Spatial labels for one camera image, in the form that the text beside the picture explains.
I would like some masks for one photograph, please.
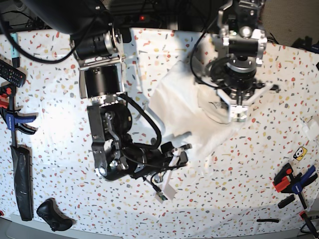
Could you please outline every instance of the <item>table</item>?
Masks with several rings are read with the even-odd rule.
[[[19,43],[36,56],[47,59],[65,55],[69,36],[55,30],[21,32]],[[129,95],[145,108],[160,79],[179,60],[188,61],[199,33],[157,29],[132,29],[132,42],[125,44]],[[211,37],[200,59],[217,56]],[[10,58],[10,45],[0,37],[1,58]],[[191,158],[189,165],[173,173],[178,190],[173,202],[159,204],[142,179],[129,176],[115,182],[100,180],[94,172],[91,135],[86,107],[79,97],[78,64],[73,57],[56,65],[43,65],[21,57],[27,73],[18,89],[16,103],[22,113],[38,113],[32,124],[35,135],[17,133],[20,144],[32,149],[34,211],[54,197],[60,210],[77,223],[73,229],[123,238],[230,237],[299,228],[301,203],[283,209],[277,203],[286,195],[275,192],[272,178],[291,161],[305,172],[318,164],[318,145],[308,141],[300,118],[317,115],[319,55],[268,44],[259,79],[272,80],[282,91],[267,93],[253,105],[248,124],[225,141],[208,158]],[[134,141],[149,142],[155,135],[130,108]],[[13,189],[10,132],[0,121],[0,210],[8,217],[18,214]],[[308,154],[297,162],[293,154],[304,145]],[[311,205],[318,194],[318,181],[304,190]],[[258,218],[279,218],[257,223]]]

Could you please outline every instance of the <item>remote control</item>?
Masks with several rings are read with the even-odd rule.
[[[9,81],[16,87],[23,86],[26,79],[24,73],[2,60],[0,60],[0,77]]]
[[[54,201],[52,198],[47,199],[42,203],[36,213],[48,223],[52,231],[66,231],[72,226],[71,219],[63,219],[60,217],[57,212],[54,210]]]

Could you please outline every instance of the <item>game controller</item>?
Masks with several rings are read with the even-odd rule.
[[[54,209],[54,200],[51,198],[42,203],[36,210],[36,213],[50,225],[54,232],[66,231],[73,225],[71,219],[64,219],[58,215]]]

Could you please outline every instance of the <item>sticker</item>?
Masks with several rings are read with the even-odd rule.
[[[294,159],[300,161],[306,155],[307,149],[304,147],[300,147],[294,154]]]

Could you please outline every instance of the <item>white towel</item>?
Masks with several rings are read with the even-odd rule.
[[[194,82],[189,64],[179,61],[163,77],[150,98],[149,108],[164,124],[161,129],[163,142],[171,140],[174,146],[191,143],[192,149],[187,151],[190,159],[206,158],[244,125],[216,122],[211,111],[198,105],[198,99],[204,104],[204,97],[209,97],[206,107],[213,108],[215,106],[209,102],[220,101],[212,88]]]

